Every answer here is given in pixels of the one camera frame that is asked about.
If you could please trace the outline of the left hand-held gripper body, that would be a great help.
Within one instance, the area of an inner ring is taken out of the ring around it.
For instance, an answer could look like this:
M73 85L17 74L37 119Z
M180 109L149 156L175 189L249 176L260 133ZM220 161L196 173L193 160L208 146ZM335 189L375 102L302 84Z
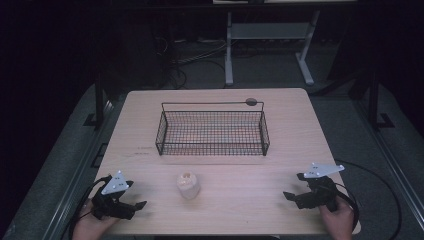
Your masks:
M106 177L105 184L101 186L94 197L92 203L93 216L101 220L103 217L114 217L131 220L135 212L128 209L130 204L120 201L120 197L129 189L123 173L118 170L115 175Z

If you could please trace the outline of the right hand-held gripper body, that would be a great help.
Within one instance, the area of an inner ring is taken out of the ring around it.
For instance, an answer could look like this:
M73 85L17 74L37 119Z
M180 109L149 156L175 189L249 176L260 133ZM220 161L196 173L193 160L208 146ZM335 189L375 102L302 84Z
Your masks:
M297 196L295 203L298 208L312 209L325 205L329 211L336 211L338 190L330 175L343 170L343 165L312 163L304 173L310 192Z

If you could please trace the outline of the person's left hand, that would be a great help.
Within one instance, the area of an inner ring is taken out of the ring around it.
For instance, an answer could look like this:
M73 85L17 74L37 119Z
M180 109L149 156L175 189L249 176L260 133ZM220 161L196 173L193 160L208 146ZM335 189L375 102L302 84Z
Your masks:
M72 230L71 240L100 240L114 224L119 222L118 218L113 217L97 219L91 213L92 208L92 201L87 199Z

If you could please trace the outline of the person's right hand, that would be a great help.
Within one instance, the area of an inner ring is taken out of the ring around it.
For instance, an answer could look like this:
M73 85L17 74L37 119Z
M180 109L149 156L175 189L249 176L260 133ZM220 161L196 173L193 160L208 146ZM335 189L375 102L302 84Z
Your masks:
M348 203L336 198L337 210L331 212L326 206L319 206L319 212L327 232L333 240L352 240L354 212Z

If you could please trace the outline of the aluminium floor rail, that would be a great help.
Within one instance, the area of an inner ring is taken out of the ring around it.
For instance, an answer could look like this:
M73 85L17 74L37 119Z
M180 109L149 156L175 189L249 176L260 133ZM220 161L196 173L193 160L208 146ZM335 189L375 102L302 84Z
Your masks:
M76 110L76 118L71 118L71 122L65 126L64 137L57 145L57 163L50 170L54 174L52 180L57 180L62 190L57 190L53 215L49 218L42 240L61 240L62 235L67 234L68 222L85 198L86 190L95 182L96 161L100 160L98 151L110 138L107 127L113 109L109 100L103 104L101 113L104 121L99 126L95 123L93 111L85 114Z
M389 149L389 145L384 139L381 130L378 127L375 127L368 119L367 109L364 104L359 101L355 101L353 105L355 106L358 115L361 117L371 136L374 138L374 141L378 145L378 148L384 156L386 165L388 166L389 171L402 194L402 197L406 201L418 225L424 232L424 203L419 199L419 196L414 190L412 184L407 179L405 172L401 169L397 158Z

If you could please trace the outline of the black metal post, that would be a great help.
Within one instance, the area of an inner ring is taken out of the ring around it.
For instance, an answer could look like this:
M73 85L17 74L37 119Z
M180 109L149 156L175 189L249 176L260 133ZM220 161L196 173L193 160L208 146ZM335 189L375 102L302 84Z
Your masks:
M101 76L97 75L94 82L95 90L95 112L89 114L84 122L84 126L91 126L98 130L104 120L104 94Z
M378 112L379 81L376 72L371 73L369 80L368 122L375 131L381 128L394 128L395 125L386 113Z

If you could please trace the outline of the white metal desk frame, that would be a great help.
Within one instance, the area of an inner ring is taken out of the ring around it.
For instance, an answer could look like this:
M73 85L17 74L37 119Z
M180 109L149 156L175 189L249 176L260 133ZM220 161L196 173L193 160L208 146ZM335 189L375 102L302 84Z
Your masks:
M305 10L310 7L310 18L308 21L279 20L271 22L254 22L245 20L244 22L235 21L235 10L227 12L226 22L226 53L224 58L225 84L232 86L234 84L232 44L236 40L302 40L303 48L295 54L298 67L307 86L314 84L309 67L306 63L306 57L317 28L320 14L325 7L331 4L352 4L357 0L213 0L215 5L229 7L253 7L258 10L260 7L270 7L276 10L278 7L299 7Z

